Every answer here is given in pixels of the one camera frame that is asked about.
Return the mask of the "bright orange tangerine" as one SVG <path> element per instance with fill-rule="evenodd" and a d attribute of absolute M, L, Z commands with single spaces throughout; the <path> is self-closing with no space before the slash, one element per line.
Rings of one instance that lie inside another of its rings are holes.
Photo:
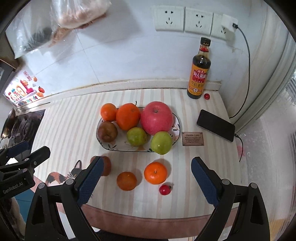
<path fill-rule="evenodd" d="M 148 164 L 144 170 L 144 178 L 147 182 L 158 185 L 164 183 L 167 179 L 168 171 L 160 162 Z"/>

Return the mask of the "large orange with stem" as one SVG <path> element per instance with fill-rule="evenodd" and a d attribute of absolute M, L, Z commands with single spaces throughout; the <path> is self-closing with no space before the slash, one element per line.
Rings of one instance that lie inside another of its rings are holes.
<path fill-rule="evenodd" d="M 140 120 L 140 110 L 133 103 L 122 105 L 116 113 L 116 123 L 123 131 L 128 131 L 138 125 Z"/>

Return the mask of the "colourful sticker sheet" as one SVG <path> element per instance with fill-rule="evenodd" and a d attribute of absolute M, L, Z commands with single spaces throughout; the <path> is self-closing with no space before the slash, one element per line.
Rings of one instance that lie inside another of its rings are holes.
<path fill-rule="evenodd" d="M 22 70 L 8 84 L 3 96 L 18 108 L 44 98 L 46 92 L 41 81 L 31 71 Z"/>

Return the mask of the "black smartphone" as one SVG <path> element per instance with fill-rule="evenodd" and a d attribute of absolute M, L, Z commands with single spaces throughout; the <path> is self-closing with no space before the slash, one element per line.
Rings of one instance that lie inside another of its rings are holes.
<path fill-rule="evenodd" d="M 229 142 L 234 141 L 235 126 L 204 109 L 201 109 L 200 111 L 197 119 L 197 126 L 208 130 Z"/>

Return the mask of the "large green apple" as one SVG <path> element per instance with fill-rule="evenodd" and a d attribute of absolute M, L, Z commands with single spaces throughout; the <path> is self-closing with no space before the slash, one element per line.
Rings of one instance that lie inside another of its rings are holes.
<path fill-rule="evenodd" d="M 157 132 L 151 140 L 151 149 L 160 155 L 168 153 L 172 147 L 172 138 L 168 132 Z"/>

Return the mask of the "small red fruit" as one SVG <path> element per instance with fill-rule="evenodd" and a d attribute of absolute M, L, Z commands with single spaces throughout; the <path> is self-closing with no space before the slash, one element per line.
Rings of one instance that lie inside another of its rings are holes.
<path fill-rule="evenodd" d="M 172 190 L 172 186 L 170 185 L 164 184 L 159 187 L 159 193 L 161 195 L 169 195 L 171 193 L 171 190 Z"/>

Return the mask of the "red bottle cap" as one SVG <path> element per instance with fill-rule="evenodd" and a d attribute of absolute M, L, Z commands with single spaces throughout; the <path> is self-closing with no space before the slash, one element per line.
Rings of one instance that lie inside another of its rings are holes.
<path fill-rule="evenodd" d="M 209 100 L 210 99 L 210 95 L 208 93 L 204 94 L 204 99 Z"/>

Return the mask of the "small orange on plate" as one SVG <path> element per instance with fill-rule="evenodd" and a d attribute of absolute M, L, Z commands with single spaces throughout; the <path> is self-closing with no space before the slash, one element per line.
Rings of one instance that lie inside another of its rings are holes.
<path fill-rule="evenodd" d="M 110 121 L 110 122 L 115 121 L 117 108 L 112 103 L 106 103 L 101 107 L 100 114 L 104 121 Z"/>

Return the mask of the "dark orange tangerine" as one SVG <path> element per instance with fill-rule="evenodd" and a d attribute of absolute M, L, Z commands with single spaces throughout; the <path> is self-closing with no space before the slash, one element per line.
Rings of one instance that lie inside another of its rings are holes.
<path fill-rule="evenodd" d="M 137 186 L 137 178 L 132 172 L 122 172 L 116 178 L 118 187 L 123 191 L 131 191 Z"/>

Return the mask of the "white charger plug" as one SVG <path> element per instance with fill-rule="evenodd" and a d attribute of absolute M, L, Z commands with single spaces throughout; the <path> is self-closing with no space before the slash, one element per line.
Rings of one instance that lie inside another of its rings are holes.
<path fill-rule="evenodd" d="M 224 34 L 235 33 L 236 29 L 238 28 L 238 20 L 232 16 L 223 14 L 221 26 Z"/>

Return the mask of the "brown red apple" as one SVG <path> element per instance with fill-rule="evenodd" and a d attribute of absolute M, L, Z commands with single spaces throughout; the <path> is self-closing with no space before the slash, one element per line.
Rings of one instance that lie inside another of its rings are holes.
<path fill-rule="evenodd" d="M 117 138 L 118 130 L 112 122 L 104 121 L 98 127 L 97 136 L 101 141 L 110 143 Z"/>
<path fill-rule="evenodd" d="M 111 173 L 111 160 L 110 160 L 110 158 L 108 156 L 93 156 L 90 159 L 90 164 L 93 162 L 93 160 L 96 157 L 101 158 L 103 160 L 103 162 L 104 162 L 104 168 L 103 168 L 103 172 L 102 172 L 101 176 L 108 176 Z"/>

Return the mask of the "right white wall socket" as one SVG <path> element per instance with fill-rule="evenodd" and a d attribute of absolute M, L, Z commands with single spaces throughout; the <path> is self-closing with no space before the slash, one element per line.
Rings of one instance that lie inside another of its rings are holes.
<path fill-rule="evenodd" d="M 234 39 L 234 33 L 221 25 L 222 15 L 214 13 L 212 20 L 211 36 L 219 38 L 225 41 L 232 41 Z"/>

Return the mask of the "soy sauce bottle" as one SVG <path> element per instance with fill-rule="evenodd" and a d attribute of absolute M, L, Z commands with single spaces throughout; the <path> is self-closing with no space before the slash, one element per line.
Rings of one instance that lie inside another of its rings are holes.
<path fill-rule="evenodd" d="M 192 99 L 199 99 L 204 90 L 204 85 L 211 66 L 211 61 L 209 59 L 210 44 L 210 39 L 201 37 L 199 52 L 192 59 L 191 73 L 187 88 L 187 95 Z"/>

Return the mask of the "brown red apple on plate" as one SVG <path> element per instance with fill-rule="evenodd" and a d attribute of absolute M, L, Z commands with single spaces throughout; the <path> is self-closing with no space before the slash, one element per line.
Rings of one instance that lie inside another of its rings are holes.
<path fill-rule="evenodd" d="M 97 136 L 101 141 L 110 143 L 117 138 L 118 130 L 112 122 L 104 121 L 98 127 Z"/>

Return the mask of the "middle white wall socket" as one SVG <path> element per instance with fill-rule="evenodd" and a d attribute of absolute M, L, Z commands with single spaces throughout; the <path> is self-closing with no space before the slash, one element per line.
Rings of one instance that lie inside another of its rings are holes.
<path fill-rule="evenodd" d="M 209 36 L 212 28 L 213 13 L 198 9 L 185 9 L 185 32 Z"/>

